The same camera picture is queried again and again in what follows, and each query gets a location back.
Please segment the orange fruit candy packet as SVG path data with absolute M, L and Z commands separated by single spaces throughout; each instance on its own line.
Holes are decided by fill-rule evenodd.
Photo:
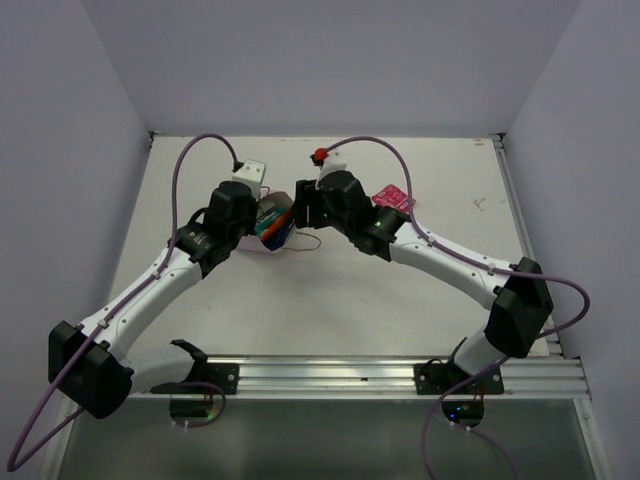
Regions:
M 258 237 L 262 242 L 268 241 L 274 235 L 276 235 L 280 230 L 291 223 L 291 215 L 289 212 L 279 216 L 273 223 L 271 223 L 267 228 L 262 230 Z

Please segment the lilac paper bag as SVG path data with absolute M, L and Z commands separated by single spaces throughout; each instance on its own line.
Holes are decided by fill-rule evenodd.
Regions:
M 295 226 L 291 213 L 292 205 L 293 200 L 286 192 L 271 190 L 269 187 L 262 187 L 261 198 L 259 200 L 258 217 L 260 217 L 264 212 L 268 212 L 274 208 L 286 209 L 291 215 L 291 223 L 287 226 L 292 226 L 294 228 L 294 232 L 291 234 L 291 237 L 285 246 L 276 251 L 269 251 L 263 245 L 263 242 L 258 237 L 257 232 L 253 236 L 244 237 L 240 241 L 238 249 L 246 252 L 265 254 L 275 254 L 283 251 L 311 252 L 317 250 L 322 245 L 321 239 L 316 235 L 302 232 Z

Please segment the green red candy packet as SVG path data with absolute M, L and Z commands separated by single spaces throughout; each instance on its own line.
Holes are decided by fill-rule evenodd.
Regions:
M 256 220 L 256 232 L 258 235 L 262 231 L 269 229 L 280 217 L 287 213 L 286 209 L 274 208 L 268 212 L 264 212 Z

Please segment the blue Burts chips bag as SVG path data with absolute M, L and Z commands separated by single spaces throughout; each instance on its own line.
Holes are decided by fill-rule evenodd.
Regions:
M 264 240 L 263 245 L 269 251 L 279 250 L 285 246 L 293 232 L 294 228 L 292 226 L 283 227 L 273 235 L 271 235 L 268 239 Z

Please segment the pink snack packet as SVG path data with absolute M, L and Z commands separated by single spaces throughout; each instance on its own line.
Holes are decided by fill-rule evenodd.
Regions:
M 381 207 L 391 207 L 403 213 L 415 205 L 416 201 L 410 199 L 408 194 L 394 184 L 389 184 L 372 196 L 374 204 Z

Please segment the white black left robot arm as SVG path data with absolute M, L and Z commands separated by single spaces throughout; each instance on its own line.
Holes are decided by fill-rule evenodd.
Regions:
M 183 226 L 152 265 L 107 306 L 72 326 L 59 323 L 49 335 L 48 376 L 54 390 L 96 419 L 114 413 L 133 393 L 175 383 L 185 392 L 208 379 L 206 356 L 183 340 L 148 361 L 130 349 L 156 318 L 184 292 L 226 261 L 240 240 L 254 233 L 258 181 L 235 177 L 213 191 L 209 204 Z

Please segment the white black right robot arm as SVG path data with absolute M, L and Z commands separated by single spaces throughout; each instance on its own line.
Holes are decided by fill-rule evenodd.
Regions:
M 463 339 L 450 357 L 445 379 L 454 391 L 470 391 L 480 382 L 481 371 L 503 357 L 526 358 L 553 311 L 537 262 L 485 258 L 420 233 L 408 214 L 374 204 L 349 171 L 297 181 L 293 216 L 299 227 L 332 227 L 364 254 L 425 272 L 488 311 L 486 324 Z

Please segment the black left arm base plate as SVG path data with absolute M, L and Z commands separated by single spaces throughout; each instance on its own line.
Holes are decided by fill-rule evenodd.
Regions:
M 207 383 L 218 387 L 225 395 L 235 395 L 239 383 L 239 365 L 236 363 L 204 363 L 194 366 L 185 380 L 172 384 L 176 394 L 212 395 L 216 390 L 206 386 L 188 386 L 188 383 Z

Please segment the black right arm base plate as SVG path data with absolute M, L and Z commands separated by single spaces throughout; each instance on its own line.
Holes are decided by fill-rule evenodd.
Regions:
M 470 375 L 453 362 L 430 359 L 413 365 L 413 380 L 418 395 L 441 395 L 454 386 L 466 381 Z M 484 375 L 454 391 L 455 395 L 489 394 L 501 395 L 505 392 L 500 370 Z

